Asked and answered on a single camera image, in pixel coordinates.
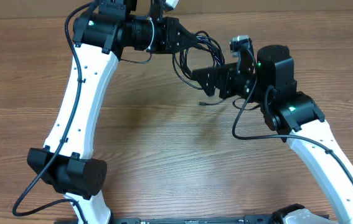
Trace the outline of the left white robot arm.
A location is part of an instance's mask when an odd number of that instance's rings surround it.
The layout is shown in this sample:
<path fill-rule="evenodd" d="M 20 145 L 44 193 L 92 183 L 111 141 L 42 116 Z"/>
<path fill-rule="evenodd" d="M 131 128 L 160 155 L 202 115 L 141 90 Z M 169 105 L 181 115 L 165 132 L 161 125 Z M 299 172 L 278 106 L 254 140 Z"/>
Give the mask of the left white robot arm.
<path fill-rule="evenodd" d="M 51 185 L 72 205 L 77 223 L 110 223 L 113 215 L 102 194 L 107 164 L 93 158 L 93 138 L 107 86 L 132 47 L 149 54 L 176 54 L 197 43 L 194 34 L 164 12 L 176 1 L 153 1 L 145 16 L 136 1 L 93 1 L 65 21 L 72 51 L 70 78 L 54 127 L 27 163 L 37 180 Z"/>

